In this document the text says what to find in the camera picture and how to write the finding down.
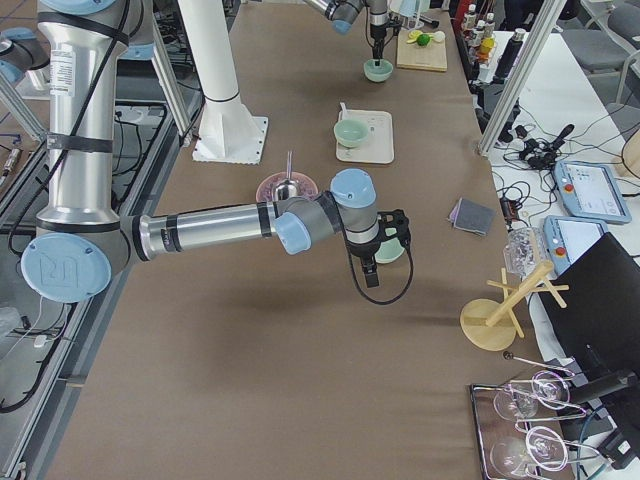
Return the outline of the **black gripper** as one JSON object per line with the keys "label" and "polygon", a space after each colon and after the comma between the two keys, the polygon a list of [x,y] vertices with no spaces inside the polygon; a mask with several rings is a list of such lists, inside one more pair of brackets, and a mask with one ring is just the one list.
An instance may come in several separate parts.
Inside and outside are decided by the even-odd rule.
{"label": "black gripper", "polygon": [[373,233],[374,236],[364,243],[356,243],[351,239],[347,240],[349,253],[361,260],[361,269],[367,288],[375,288],[380,285],[375,253],[382,242],[397,238],[404,247],[404,252],[408,256],[411,255],[409,219],[403,210],[395,209],[379,212]]}
{"label": "black gripper", "polygon": [[379,67],[383,59],[384,45],[396,36],[402,26],[401,18],[390,12],[368,12],[368,32],[371,39],[374,65]]}

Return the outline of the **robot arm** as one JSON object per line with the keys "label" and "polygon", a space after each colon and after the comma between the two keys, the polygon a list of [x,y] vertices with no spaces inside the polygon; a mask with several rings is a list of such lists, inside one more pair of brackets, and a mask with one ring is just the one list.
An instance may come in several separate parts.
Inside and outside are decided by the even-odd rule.
{"label": "robot arm", "polygon": [[410,244],[401,210],[381,211],[371,177],[346,169],[311,199],[122,217],[111,203],[116,70],[120,57],[153,49],[147,1],[42,1],[38,25],[51,46],[48,204],[20,253],[27,284],[76,303],[102,292],[136,261],[209,245],[278,238],[289,254],[341,234],[354,284],[378,285],[382,243]]}
{"label": "robot arm", "polygon": [[391,31],[391,36],[395,36],[402,25],[399,17],[390,12],[385,0],[304,0],[304,3],[320,12],[340,34],[348,33],[361,11],[365,10],[365,39],[371,47],[376,67],[382,63],[384,48],[388,43],[388,31]]}

